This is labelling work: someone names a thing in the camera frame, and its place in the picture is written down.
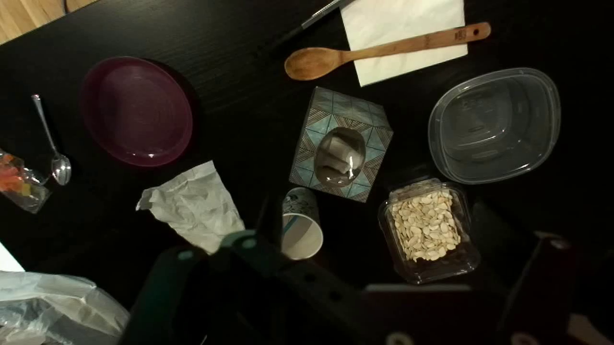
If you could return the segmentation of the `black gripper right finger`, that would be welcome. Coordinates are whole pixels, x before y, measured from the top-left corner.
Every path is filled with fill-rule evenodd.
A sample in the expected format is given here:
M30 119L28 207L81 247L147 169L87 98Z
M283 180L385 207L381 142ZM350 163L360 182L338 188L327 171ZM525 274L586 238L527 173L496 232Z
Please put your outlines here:
M542 234L505 299L498 345L571 345L578 270L580 251L561 236Z

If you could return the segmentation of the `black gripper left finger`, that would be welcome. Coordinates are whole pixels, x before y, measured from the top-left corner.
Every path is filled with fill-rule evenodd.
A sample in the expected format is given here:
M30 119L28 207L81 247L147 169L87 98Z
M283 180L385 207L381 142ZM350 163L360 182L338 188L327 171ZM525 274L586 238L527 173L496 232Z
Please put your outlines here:
M204 259L196 247L175 247L158 257L122 345L208 345L206 311L196 291Z

